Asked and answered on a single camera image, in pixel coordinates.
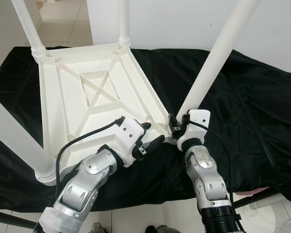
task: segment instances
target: black fabric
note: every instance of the black fabric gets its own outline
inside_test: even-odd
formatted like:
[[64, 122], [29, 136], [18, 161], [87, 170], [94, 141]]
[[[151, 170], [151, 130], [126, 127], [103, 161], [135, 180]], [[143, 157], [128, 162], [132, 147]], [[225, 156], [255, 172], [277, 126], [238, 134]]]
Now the black fabric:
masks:
[[[208, 55], [203, 50], [132, 52], [166, 109], [175, 114]], [[42, 145], [38, 67], [30, 48], [14, 48], [0, 67], [0, 102]], [[284, 195], [291, 199], [291, 74], [233, 51], [200, 108], [211, 111], [210, 128], [231, 151], [233, 190], [284, 184]], [[222, 145], [211, 134], [205, 141], [229, 187]], [[0, 142], [0, 209], [41, 212], [54, 192], [54, 187], [37, 182], [33, 170]], [[112, 175], [93, 210], [193, 196], [183, 153], [162, 144], [142, 162]]]

